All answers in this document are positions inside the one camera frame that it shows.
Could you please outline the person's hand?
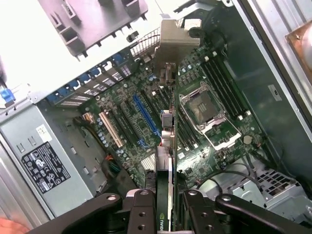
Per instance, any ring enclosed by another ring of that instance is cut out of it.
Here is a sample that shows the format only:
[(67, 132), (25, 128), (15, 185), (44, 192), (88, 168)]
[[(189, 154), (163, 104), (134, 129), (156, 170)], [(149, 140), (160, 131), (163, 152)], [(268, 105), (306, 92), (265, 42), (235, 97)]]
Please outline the person's hand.
[(25, 234), (29, 229), (9, 219), (0, 219), (0, 234)]

